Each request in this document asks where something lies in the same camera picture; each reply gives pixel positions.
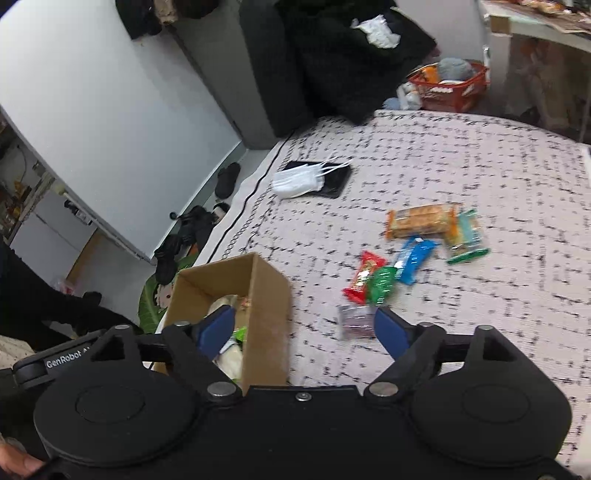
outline cardboard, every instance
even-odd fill
[[[511,35],[511,19],[500,15],[489,17],[491,32]]]
[[[181,320],[198,323],[215,300],[231,294],[249,299],[246,310],[236,315],[236,327],[248,327],[243,345],[242,390],[246,392],[250,385],[286,385],[290,286],[257,254],[179,272],[164,325]]]

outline mask ear loop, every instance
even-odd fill
[[[339,164],[339,165],[337,165],[335,167],[329,167],[329,169],[326,170],[326,171],[321,171],[320,174],[326,175],[327,173],[330,173],[332,171],[335,171],[335,170],[337,170],[339,168],[347,167],[348,165],[349,165],[349,162],[341,163],[341,164]]]

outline white face mask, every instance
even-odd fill
[[[324,186],[324,175],[348,165],[348,163],[343,163],[338,167],[323,168],[325,163],[301,165],[276,172],[271,183],[273,192],[282,199],[299,197],[308,192],[317,192]]]

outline snack package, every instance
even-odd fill
[[[484,245],[482,227],[475,209],[461,211],[452,216],[445,241],[450,257],[448,264],[455,264],[486,255],[490,248]]]
[[[374,317],[376,307],[352,305],[337,307],[337,321],[340,327],[340,339],[371,338],[374,336]]]
[[[244,343],[246,340],[246,329],[248,327],[240,327],[234,330],[234,334],[232,335],[238,343]]]
[[[394,263],[394,266],[398,269],[396,280],[405,285],[412,285],[417,268],[431,255],[431,251],[436,246],[437,243],[434,241],[419,236],[409,238]]]
[[[459,203],[433,203],[404,210],[390,210],[386,222],[386,239],[445,232],[450,215],[460,207]]]
[[[366,300],[367,282],[370,276],[374,271],[383,267],[387,263],[388,262],[385,258],[364,250],[361,253],[361,266],[357,270],[357,273],[353,277],[353,280],[351,280],[349,286],[343,289],[345,296],[350,301],[364,305]]]
[[[377,269],[368,281],[367,301],[381,305],[394,289],[397,269],[393,265]]]

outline cable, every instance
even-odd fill
[[[25,163],[25,169],[22,171],[22,175],[21,175],[21,179],[18,181],[19,183],[22,183],[23,179],[25,178],[25,174],[27,173],[27,156],[25,155],[25,152],[23,152],[21,146],[17,143],[17,149],[18,151],[21,153],[22,155],[22,160]]]

